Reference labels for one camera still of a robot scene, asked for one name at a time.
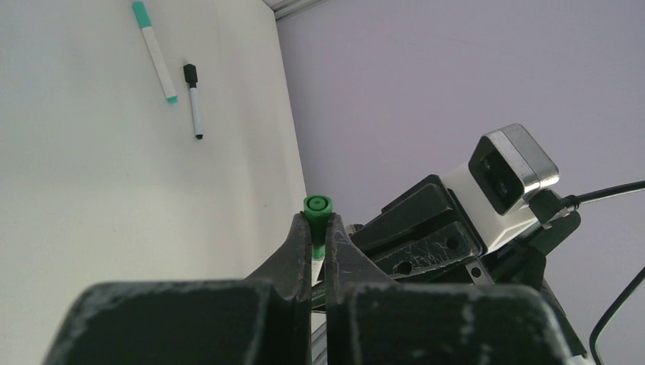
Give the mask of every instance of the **black marker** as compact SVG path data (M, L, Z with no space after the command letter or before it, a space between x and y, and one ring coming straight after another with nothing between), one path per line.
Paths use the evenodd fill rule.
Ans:
M204 125L202 124L202 111L199 110L197 99L197 68L195 65L183 66L183 76L188 83L190 92L190 106L192 107L192 124L195 127L195 138L204 138Z

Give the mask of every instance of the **lavender wall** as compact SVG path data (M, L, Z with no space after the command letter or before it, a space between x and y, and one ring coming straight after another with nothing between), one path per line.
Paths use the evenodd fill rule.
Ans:
M645 3L332 0L278 24L307 191L365 222L520 122L583 193L645 179ZM584 341L645 265L645 194L581 209L547 279ZM643 363L645 288L600 339Z

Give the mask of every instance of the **black cable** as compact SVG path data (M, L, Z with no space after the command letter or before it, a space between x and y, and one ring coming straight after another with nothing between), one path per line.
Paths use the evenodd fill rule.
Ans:
M641 192L643 190L645 190L645 180L613 186L611 188L598 190L597 192L588 192L582 195L569 195L562 200L569 210L575 211L583 204L593 203L598 200L613 198L615 196L629 194L631 192Z
M622 291L621 295L614 300L614 303L609 306L605 314L600 317L600 320L596 325L593 327L593 330L591 331L591 335L589 336L589 351L591 352L591 356L593 357L593 360L596 362L596 365L603 365L604 363L602 362L602 359L600 358L600 355L598 354L598 337L602 333L602 330L605 329L605 326L609 321L612 319L614 314L621 308L623 303L629 298L629 296L636 290L636 288L640 285L640 283L645 280L645 268L640 270L640 272L636 275L636 277L629 283L629 285Z

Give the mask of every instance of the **black marker cap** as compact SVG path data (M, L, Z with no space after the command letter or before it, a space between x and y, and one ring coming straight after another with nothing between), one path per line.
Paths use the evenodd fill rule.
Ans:
M183 66L183 77L186 79L189 87L197 87L197 68L189 63Z

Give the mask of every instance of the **green marker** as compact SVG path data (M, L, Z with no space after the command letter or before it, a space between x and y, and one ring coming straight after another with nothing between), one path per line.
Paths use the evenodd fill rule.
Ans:
M320 270L325 260L325 236L327 221L334 211L333 202L324 195L310 195L304 199L304 215L309 222L311 232L311 281L312 285L318 280Z

